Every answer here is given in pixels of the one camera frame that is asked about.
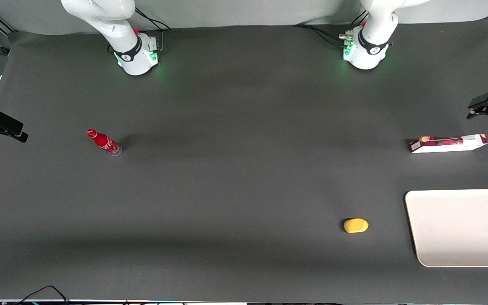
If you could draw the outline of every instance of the yellow sponge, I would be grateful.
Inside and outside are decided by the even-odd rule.
[[[352,218],[344,222],[344,230],[347,233],[364,232],[368,229],[368,222],[362,218]]]

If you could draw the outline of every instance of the bottle cap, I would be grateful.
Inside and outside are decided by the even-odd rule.
[[[88,129],[88,131],[86,131],[86,134],[88,135],[88,137],[90,138],[94,138],[94,137],[97,137],[97,131],[93,130],[93,129]]]

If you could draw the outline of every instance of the cardboard box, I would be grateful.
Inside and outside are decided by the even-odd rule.
[[[484,133],[462,137],[424,136],[410,143],[412,154],[474,150],[487,144]]]

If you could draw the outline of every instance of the black cable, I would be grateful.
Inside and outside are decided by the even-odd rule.
[[[157,23],[155,23],[153,20],[151,20],[150,18],[148,18],[146,15],[144,15],[142,12],[140,12],[139,10],[137,10],[137,13],[141,16],[143,16],[144,18],[148,19],[148,21],[150,21],[153,25],[155,25],[155,27],[157,27],[160,31],[165,31],[164,29],[161,29],[161,27],[159,27],[159,25],[157,25]]]
[[[318,27],[314,27],[313,25],[305,25],[305,24],[302,24],[302,23],[299,23],[298,25],[293,25],[293,27],[304,28],[304,29],[311,29],[314,33],[318,34],[319,37],[321,37],[321,39],[323,39],[324,41],[326,41],[327,43],[329,43],[331,46],[341,47],[338,44],[335,44],[334,42],[328,40],[327,37],[323,36],[322,34],[324,34],[324,35],[326,35],[328,37],[336,37],[336,38],[338,38],[338,35],[334,35],[334,34],[328,33],[328,32],[323,31],[322,29],[320,29]]]
[[[170,28],[168,25],[166,25],[165,23],[162,23],[162,22],[161,22],[161,21],[159,21],[159,20],[151,19],[150,17],[148,17],[146,14],[144,14],[144,13],[143,13],[141,10],[139,10],[138,8],[135,8],[135,11],[136,11],[136,12],[137,12],[139,15],[141,15],[141,16],[143,16],[144,18],[146,18],[146,19],[150,20],[152,23],[153,23],[153,22],[161,23],[161,24],[162,24],[162,25],[164,25],[164,26],[165,26],[167,29],[171,30],[171,28]]]
[[[358,25],[360,25],[361,23],[363,23],[364,19],[368,17],[368,13],[366,13],[366,15],[364,15],[364,17],[359,21]]]
[[[366,13],[366,10],[364,10],[359,16],[355,17],[355,19],[353,19],[353,21],[351,22],[351,24],[354,24],[355,21],[357,21],[357,19],[359,19],[364,13]]]
[[[64,294],[63,294],[63,293],[61,293],[61,291],[60,291],[60,290],[58,290],[58,288],[56,288],[56,287],[54,287],[54,286],[52,286],[52,285],[44,286],[43,288],[41,288],[41,289],[37,290],[36,292],[28,294],[28,295],[27,295],[25,298],[23,298],[21,301],[16,302],[16,303],[15,303],[15,305],[22,304],[22,303],[23,303],[23,302],[24,302],[26,299],[29,299],[29,297],[31,297],[32,295],[34,295],[35,293],[38,293],[39,291],[42,291],[42,290],[44,290],[44,289],[46,289],[46,288],[52,288],[52,289],[56,290],[56,292],[57,292],[57,293],[60,295],[60,297],[62,297],[62,299],[64,300],[65,304],[66,304],[66,305],[69,305],[69,299],[68,299],[68,298],[66,298],[66,297],[64,296]]]
[[[304,25],[304,24],[298,24],[298,25],[293,25],[293,27],[297,27],[297,28],[306,28],[306,29],[312,29],[314,31],[319,31],[320,33],[323,33],[324,35],[328,36],[328,37],[334,37],[334,38],[338,38],[338,35],[335,35],[333,33],[329,33],[327,31],[324,31],[318,27],[315,27],[313,25]]]

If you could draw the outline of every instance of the bottle label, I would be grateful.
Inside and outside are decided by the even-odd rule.
[[[115,154],[118,151],[118,143],[114,142],[110,137],[107,137],[107,143],[104,146],[99,146],[101,149],[109,154]]]

